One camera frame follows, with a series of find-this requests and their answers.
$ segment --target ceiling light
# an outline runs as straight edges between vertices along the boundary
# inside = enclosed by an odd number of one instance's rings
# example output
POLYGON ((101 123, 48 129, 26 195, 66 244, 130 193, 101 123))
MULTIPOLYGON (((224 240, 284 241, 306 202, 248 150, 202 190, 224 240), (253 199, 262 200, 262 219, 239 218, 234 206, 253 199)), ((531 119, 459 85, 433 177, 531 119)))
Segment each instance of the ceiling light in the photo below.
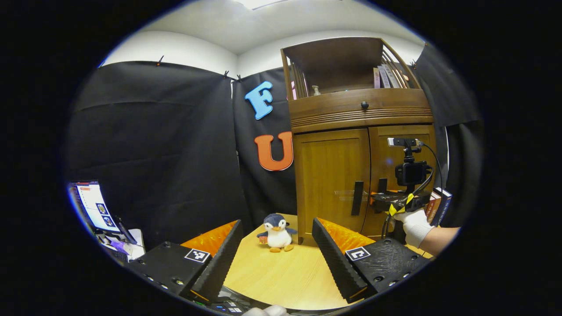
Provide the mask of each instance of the ceiling light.
POLYGON ((255 10, 257 8, 265 7, 273 3, 283 2, 287 0, 234 0, 234 1, 240 2, 250 10, 255 10))

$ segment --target small figurine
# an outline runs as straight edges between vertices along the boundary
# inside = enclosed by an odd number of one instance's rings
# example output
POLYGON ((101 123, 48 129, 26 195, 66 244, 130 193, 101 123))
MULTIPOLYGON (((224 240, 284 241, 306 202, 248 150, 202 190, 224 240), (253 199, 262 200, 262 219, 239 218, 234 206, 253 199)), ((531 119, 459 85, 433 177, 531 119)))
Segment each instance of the small figurine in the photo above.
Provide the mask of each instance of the small figurine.
POLYGON ((317 86, 317 85, 313 85, 312 88, 314 89, 314 95, 315 95, 315 96, 319 96, 319 95, 320 95, 320 91, 318 91, 318 86, 317 86))
POLYGON ((271 252, 281 252, 281 248, 285 251, 291 251, 294 246, 291 245, 293 238, 291 237, 292 234, 296 234, 292 228, 286 228, 289 223, 285 220, 282 215, 279 214, 269 214, 264 219, 264 227, 266 232, 258 234, 257 237, 262 240, 261 237, 267 237, 267 243, 269 251, 271 252))

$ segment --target black cable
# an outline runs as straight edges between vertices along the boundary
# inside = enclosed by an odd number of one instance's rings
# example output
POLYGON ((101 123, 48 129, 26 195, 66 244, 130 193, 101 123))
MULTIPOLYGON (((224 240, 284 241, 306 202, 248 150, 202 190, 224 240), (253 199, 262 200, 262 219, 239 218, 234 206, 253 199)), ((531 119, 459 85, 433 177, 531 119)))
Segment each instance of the black cable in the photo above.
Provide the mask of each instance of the black cable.
POLYGON ((144 249, 144 252, 146 252, 146 249, 145 249, 143 246, 139 245, 139 244, 133 244, 133 243, 129 243, 129 244, 131 244, 131 245, 133 245, 133 246, 141 247, 142 249, 144 249))
POLYGON ((421 190, 425 189, 425 187, 429 184, 429 182, 431 181, 431 179, 433 178, 433 168, 431 168, 431 166, 427 166, 428 168, 431 169, 431 173, 429 174, 429 177, 427 177, 427 179, 421 184, 421 186, 419 186, 417 189, 415 189, 412 194, 415 196, 418 192, 420 192, 421 190))
POLYGON ((384 230, 385 230, 385 228, 388 227, 388 217, 389 217, 389 216, 387 216, 386 219, 384 220, 384 223, 383 223, 383 230, 380 232, 380 239, 385 239, 385 238, 386 238, 386 232, 385 232, 384 230))
POLYGON ((390 214, 388 214, 387 219, 385 220, 386 224, 386 228, 384 231, 384 237, 386 238, 386 236, 388 235, 388 227, 390 226, 390 219, 392 218, 392 216, 390 216, 390 214))
POLYGON ((439 159, 437 159, 437 155, 435 154, 435 152, 433 152, 433 150, 431 149, 431 147, 427 146, 427 145, 424 144, 422 141, 420 141, 420 143, 421 143, 422 146, 427 147, 427 148, 431 151, 431 153, 433 154, 433 157, 435 157, 435 161, 437 162, 437 167, 439 168, 439 176, 440 176, 439 182, 441 183, 440 188, 441 188, 442 190, 444 190, 446 184, 443 184, 443 169, 441 168, 441 164, 439 163, 439 159))

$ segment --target book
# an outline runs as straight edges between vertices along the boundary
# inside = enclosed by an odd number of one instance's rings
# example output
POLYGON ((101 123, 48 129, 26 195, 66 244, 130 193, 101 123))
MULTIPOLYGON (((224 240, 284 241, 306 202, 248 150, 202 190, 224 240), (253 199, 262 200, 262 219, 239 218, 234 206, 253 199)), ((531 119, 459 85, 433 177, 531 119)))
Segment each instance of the book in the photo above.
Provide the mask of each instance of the book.
POLYGON ((390 84, 392 85, 392 88, 402 88, 400 87, 400 84, 398 83, 396 76, 394 76, 392 69, 390 69, 388 65, 382 65, 382 66, 384 67, 384 70, 387 73, 388 80, 390 80, 390 84))
POLYGON ((384 70, 383 66, 377 66, 380 72, 380 77, 383 79, 383 86, 381 88, 390 88, 390 82, 388 81, 388 77, 386 76, 386 71, 384 70))
POLYGON ((444 190, 444 189, 441 189, 441 188, 435 188, 435 189, 433 189, 433 191, 438 193, 441 196, 441 204, 440 204, 439 208, 437 209, 435 217, 433 218, 433 220, 431 222, 432 226, 437 227, 438 225, 441 225, 441 221, 445 217, 445 213, 447 213, 447 209, 449 208, 449 205, 451 204, 451 199, 452 199, 453 195, 450 192, 447 192, 447 190, 444 190))
POLYGON ((380 88, 380 72, 378 68, 373 68, 375 88, 380 88))
POLYGON ((431 197, 429 198, 429 203, 425 209, 425 216, 427 217, 428 224, 431 224, 435 214, 437 213, 437 208, 441 203, 441 196, 435 192, 431 192, 431 197))

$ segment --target orange letter u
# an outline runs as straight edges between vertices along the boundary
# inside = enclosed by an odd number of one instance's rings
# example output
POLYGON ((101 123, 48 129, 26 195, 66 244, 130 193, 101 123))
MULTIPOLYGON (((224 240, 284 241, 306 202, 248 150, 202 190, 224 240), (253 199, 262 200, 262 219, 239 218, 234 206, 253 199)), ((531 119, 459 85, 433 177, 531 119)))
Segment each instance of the orange letter u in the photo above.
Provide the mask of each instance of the orange letter u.
POLYGON ((283 159, 280 161, 273 160, 271 157, 272 135, 258 136, 253 140, 257 144, 257 158, 265 170, 281 171, 293 164, 293 134, 283 132, 278 137, 283 141, 283 159))

